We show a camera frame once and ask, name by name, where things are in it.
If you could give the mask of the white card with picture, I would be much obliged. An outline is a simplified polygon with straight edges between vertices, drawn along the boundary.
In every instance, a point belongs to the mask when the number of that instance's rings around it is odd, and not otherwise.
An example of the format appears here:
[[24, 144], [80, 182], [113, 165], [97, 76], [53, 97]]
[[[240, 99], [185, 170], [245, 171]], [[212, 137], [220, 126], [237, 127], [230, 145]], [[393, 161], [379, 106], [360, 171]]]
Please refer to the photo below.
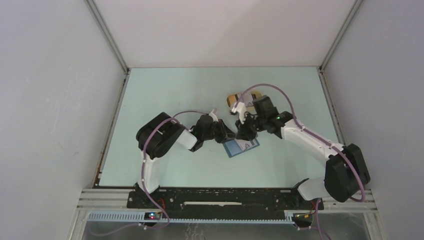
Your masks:
[[236, 139], [235, 142], [240, 147], [241, 151], [246, 151], [257, 146], [257, 143], [255, 140], [248, 141], [248, 140]]

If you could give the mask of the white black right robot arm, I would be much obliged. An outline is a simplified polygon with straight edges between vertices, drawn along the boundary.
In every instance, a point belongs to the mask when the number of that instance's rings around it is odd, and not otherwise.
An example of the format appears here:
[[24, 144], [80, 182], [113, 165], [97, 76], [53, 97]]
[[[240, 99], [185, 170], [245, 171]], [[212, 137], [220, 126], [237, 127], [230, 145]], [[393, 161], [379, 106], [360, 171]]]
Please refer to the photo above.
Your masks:
[[324, 168], [324, 177], [304, 179], [292, 189], [291, 204], [304, 209], [311, 200], [331, 197], [338, 202], [365, 200], [365, 185], [371, 178], [361, 149], [351, 143], [343, 145], [323, 138], [306, 128], [293, 113], [279, 112], [267, 95], [253, 100], [255, 113], [237, 100], [230, 113], [237, 115], [236, 138], [250, 141], [266, 131], [289, 141], [313, 156]]

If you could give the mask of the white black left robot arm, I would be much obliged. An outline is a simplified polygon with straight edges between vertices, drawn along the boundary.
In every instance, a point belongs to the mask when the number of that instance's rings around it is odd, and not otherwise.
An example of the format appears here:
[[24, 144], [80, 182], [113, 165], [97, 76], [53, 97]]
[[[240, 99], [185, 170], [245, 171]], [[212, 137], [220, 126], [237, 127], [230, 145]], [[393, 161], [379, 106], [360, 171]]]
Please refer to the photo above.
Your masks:
[[141, 127], [135, 139], [142, 154], [141, 177], [137, 182], [143, 190], [138, 201], [145, 208], [153, 208], [158, 202], [155, 192], [160, 186], [162, 174], [160, 158], [165, 156], [176, 143], [191, 152], [200, 149], [205, 141], [214, 140], [218, 144], [236, 138], [230, 128], [215, 113], [203, 113], [191, 128], [165, 112], [159, 113]]

